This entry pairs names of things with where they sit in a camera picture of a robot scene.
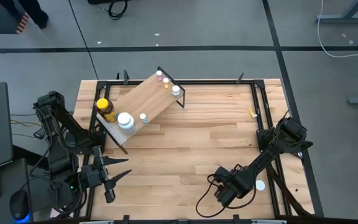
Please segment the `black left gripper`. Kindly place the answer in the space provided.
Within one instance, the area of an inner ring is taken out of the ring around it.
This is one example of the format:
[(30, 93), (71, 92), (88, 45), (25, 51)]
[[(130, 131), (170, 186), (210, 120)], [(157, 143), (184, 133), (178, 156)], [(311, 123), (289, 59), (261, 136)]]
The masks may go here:
[(92, 150), (94, 155), (93, 163), (81, 168), (81, 180), (85, 187), (104, 185), (106, 202), (112, 203), (116, 198), (113, 188), (115, 188), (120, 179), (129, 174), (132, 170), (127, 170), (110, 179), (106, 167), (112, 164), (126, 162), (128, 159), (116, 159), (104, 156), (101, 152), (100, 145), (92, 147)]

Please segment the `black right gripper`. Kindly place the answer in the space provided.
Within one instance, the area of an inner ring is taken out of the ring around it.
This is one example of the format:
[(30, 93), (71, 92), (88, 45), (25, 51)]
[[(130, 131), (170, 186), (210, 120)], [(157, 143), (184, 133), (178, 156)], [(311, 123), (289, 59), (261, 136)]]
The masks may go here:
[(228, 171), (220, 166), (214, 174), (219, 183), (214, 196), (223, 207), (228, 207), (235, 198), (245, 197), (254, 185), (253, 167), (242, 167), (238, 164)]

